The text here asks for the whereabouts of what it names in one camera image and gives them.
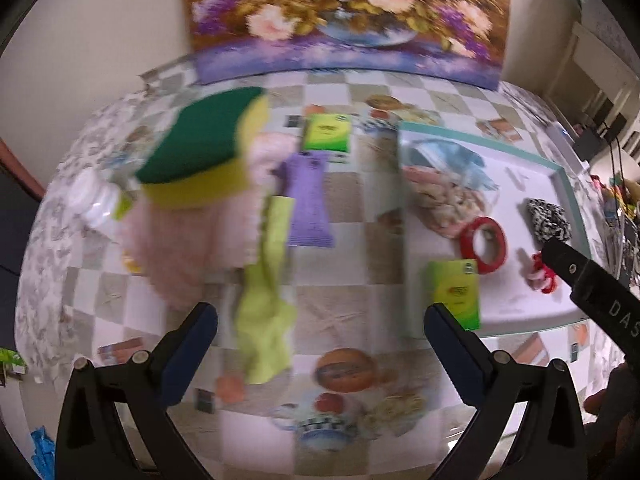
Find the person's hand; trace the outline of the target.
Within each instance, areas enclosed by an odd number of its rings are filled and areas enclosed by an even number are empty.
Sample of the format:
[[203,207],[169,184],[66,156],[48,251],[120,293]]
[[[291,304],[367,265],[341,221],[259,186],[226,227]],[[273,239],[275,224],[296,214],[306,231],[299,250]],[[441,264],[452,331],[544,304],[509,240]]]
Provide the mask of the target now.
[[597,417],[585,428],[587,453],[596,456],[608,446],[623,456],[639,446],[639,382],[623,363],[612,370],[605,389],[585,400],[585,411]]

